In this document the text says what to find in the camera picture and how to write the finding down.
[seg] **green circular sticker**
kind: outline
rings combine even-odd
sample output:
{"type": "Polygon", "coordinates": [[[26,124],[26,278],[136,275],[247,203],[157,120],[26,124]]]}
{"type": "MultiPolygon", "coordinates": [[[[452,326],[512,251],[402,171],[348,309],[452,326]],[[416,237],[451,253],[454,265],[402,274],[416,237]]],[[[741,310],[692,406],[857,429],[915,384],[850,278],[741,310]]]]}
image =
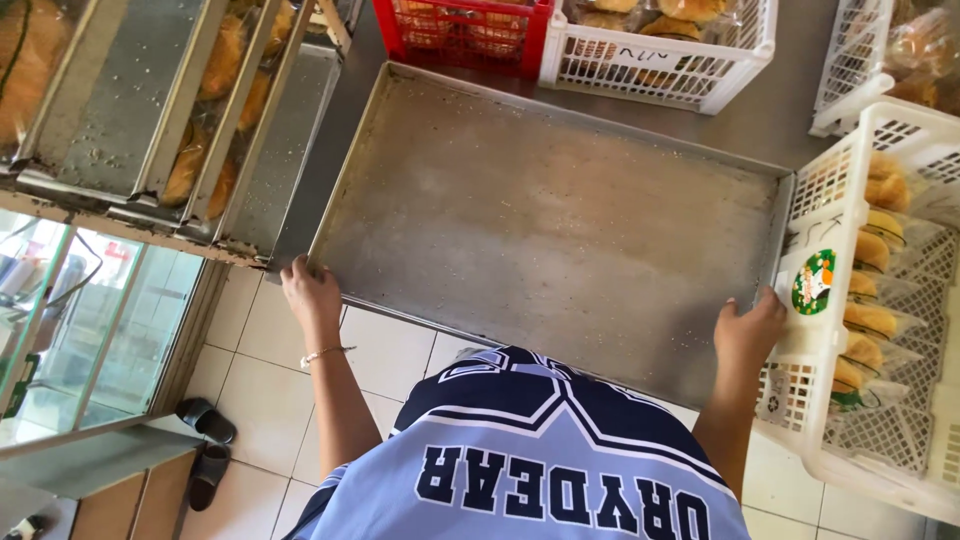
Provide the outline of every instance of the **green circular sticker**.
{"type": "Polygon", "coordinates": [[[793,281],[793,308],[801,315],[815,315],[827,309],[837,254],[822,250],[806,260],[793,281]]]}

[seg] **red plastic crate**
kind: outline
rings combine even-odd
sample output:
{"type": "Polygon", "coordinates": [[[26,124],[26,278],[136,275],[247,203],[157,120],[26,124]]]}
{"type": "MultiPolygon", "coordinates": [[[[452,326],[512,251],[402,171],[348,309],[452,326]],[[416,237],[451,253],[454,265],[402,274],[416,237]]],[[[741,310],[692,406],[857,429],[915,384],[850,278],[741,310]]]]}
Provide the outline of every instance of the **red plastic crate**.
{"type": "Polygon", "coordinates": [[[536,80],[554,0],[372,0],[391,60],[536,80]]]}

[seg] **bracelet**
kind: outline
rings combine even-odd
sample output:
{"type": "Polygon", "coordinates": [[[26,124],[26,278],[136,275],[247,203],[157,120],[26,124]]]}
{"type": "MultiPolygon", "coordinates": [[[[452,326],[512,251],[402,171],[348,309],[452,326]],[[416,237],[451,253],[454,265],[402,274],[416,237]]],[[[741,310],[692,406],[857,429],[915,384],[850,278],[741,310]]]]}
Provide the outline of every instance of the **bracelet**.
{"type": "Polygon", "coordinates": [[[345,353],[347,351],[352,351],[354,349],[356,349],[355,345],[353,347],[327,347],[322,351],[318,351],[316,353],[310,353],[309,355],[304,356],[303,358],[300,359],[300,369],[309,369],[310,362],[325,355],[326,353],[332,353],[333,351],[340,351],[341,353],[345,353]]]}

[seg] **plastic basket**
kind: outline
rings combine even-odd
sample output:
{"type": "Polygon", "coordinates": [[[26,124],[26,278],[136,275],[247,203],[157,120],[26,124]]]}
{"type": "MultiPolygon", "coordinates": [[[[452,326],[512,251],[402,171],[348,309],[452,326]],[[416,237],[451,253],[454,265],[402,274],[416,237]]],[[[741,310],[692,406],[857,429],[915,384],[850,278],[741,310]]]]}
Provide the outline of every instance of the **plastic basket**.
{"type": "Polygon", "coordinates": [[[537,79],[554,0],[373,0],[391,60],[537,79]]]}
{"type": "MultiPolygon", "coordinates": [[[[947,297],[960,240],[955,229],[920,246],[923,257],[900,270],[900,277],[923,288],[890,305],[930,324],[898,338],[898,344],[925,356],[891,376],[910,385],[911,393],[898,405],[854,413],[841,430],[828,429],[835,360],[847,344],[843,314],[853,250],[869,210],[863,195],[872,150],[890,153],[928,178],[935,176],[933,170],[942,181],[960,178],[956,119],[893,101],[865,109],[852,133],[798,173],[775,285],[778,296],[794,306],[801,269],[825,250],[835,254],[835,268],[824,303],[810,314],[789,310],[784,338],[760,373],[754,426],[797,453],[816,479],[960,525],[960,474],[944,476],[960,466],[960,407],[934,404],[938,394],[960,396],[960,384],[954,392],[938,382],[951,368],[960,369],[953,365],[960,356],[944,354],[947,297]]],[[[915,210],[922,215],[925,209],[915,210]]]]}
{"type": "Polygon", "coordinates": [[[716,114],[774,57],[778,0],[744,0],[717,44],[570,23],[554,7],[540,85],[716,114]]]}
{"type": "Polygon", "coordinates": [[[813,108],[811,135],[850,133],[860,112],[894,87],[894,78],[883,73],[894,2],[840,0],[813,108]]]}

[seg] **handwritten label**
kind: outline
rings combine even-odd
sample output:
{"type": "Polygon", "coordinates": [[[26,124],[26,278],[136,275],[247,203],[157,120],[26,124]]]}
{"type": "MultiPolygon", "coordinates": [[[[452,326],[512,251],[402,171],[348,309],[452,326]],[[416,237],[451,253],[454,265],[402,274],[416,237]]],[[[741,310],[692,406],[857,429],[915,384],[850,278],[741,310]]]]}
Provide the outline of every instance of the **handwritten label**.
{"type": "Polygon", "coordinates": [[[790,397],[790,374],[781,369],[767,371],[767,384],[763,388],[756,417],[779,424],[786,417],[786,401],[790,397]]]}
{"type": "Polygon", "coordinates": [[[659,51],[645,51],[643,49],[631,49],[629,47],[620,47],[616,51],[614,60],[621,65],[636,65],[644,69],[656,69],[658,71],[675,71],[677,64],[683,59],[683,55],[676,53],[662,53],[659,51]]]}

